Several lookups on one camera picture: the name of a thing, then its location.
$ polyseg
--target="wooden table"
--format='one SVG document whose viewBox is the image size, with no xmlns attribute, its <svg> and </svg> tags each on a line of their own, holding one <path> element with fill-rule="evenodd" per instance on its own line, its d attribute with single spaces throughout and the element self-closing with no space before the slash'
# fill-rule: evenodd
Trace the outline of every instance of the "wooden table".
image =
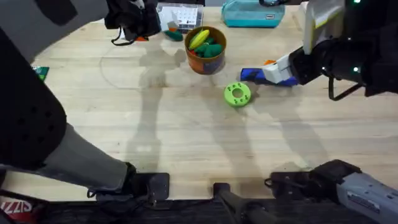
<svg viewBox="0 0 398 224">
<path fill-rule="evenodd" d="M 332 159 L 360 166 L 398 188 L 398 98 L 328 99 L 324 77 L 307 86 L 252 86 L 254 101 L 239 110 L 223 87 L 244 67 L 259 67 L 302 44 L 287 8 L 276 29 L 229 29 L 220 8 L 206 7 L 204 24 L 228 40 L 226 65 L 215 75 L 192 71 L 181 42 L 159 34 L 114 47 L 115 30 L 100 22 L 49 47 L 35 65 L 49 66 L 46 84 L 68 121 L 104 152 L 141 172 L 168 172 L 170 198 L 208 198 L 213 182 L 229 182 L 245 197 L 272 197 L 264 178 L 276 170 L 309 169 Z M 339 82 L 337 91 L 352 83 Z M 7 189 L 49 200 L 86 200 L 86 189 L 9 173 Z"/>
</svg>

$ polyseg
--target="green disc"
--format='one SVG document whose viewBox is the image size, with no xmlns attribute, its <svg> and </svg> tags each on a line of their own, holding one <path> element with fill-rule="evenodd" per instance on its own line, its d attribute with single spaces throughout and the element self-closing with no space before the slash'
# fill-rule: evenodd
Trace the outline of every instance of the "green disc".
<svg viewBox="0 0 398 224">
<path fill-rule="evenodd" d="M 249 103 L 250 97 L 249 87 L 241 82 L 231 83 L 224 90 L 226 102 L 233 107 L 245 106 Z"/>
</svg>

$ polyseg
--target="teal container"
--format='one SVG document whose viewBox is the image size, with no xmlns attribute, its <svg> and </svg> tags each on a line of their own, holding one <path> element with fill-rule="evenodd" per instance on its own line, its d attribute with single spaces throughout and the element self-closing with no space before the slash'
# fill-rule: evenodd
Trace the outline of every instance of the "teal container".
<svg viewBox="0 0 398 224">
<path fill-rule="evenodd" d="M 221 15 L 228 27 L 267 27 L 279 25 L 285 15 L 285 6 L 265 7 L 259 0 L 229 0 Z"/>
</svg>

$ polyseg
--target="black cable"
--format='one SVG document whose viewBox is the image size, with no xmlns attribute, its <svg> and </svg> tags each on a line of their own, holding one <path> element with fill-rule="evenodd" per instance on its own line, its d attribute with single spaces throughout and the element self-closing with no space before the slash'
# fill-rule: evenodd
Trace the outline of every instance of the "black cable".
<svg viewBox="0 0 398 224">
<path fill-rule="evenodd" d="M 111 40 L 111 42 L 112 42 L 113 45 L 118 46 L 118 47 L 120 47 L 120 46 L 131 45 L 131 44 L 133 44 L 133 43 L 137 40 L 137 38 L 138 38 L 138 35 L 137 35 L 137 34 L 134 34 L 134 38 L 133 38 L 132 40 L 129 40 L 128 42 L 124 42 L 124 43 L 120 43 L 120 44 L 115 44 L 115 41 L 117 41 L 117 40 L 120 39 L 120 35 L 121 35 L 121 34 L 122 34 L 122 27 L 119 27 L 119 35 L 118 35 L 115 39 L 112 39 L 112 40 Z"/>
</svg>

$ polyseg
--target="toy pieces in cup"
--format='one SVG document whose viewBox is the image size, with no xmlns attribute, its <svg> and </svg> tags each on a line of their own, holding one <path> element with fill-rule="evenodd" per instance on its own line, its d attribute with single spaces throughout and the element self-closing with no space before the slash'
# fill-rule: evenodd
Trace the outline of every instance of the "toy pieces in cup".
<svg viewBox="0 0 398 224">
<path fill-rule="evenodd" d="M 211 37 L 207 38 L 205 43 L 195 49 L 196 55 L 201 58 L 212 58 L 221 54 L 222 51 L 223 46 L 215 44 L 214 38 Z"/>
<path fill-rule="evenodd" d="M 193 50 L 199 46 L 201 46 L 205 40 L 207 39 L 207 37 L 209 37 L 210 35 L 210 30 L 201 30 L 197 35 L 195 35 L 190 44 L 189 44 L 189 49 Z"/>
</svg>

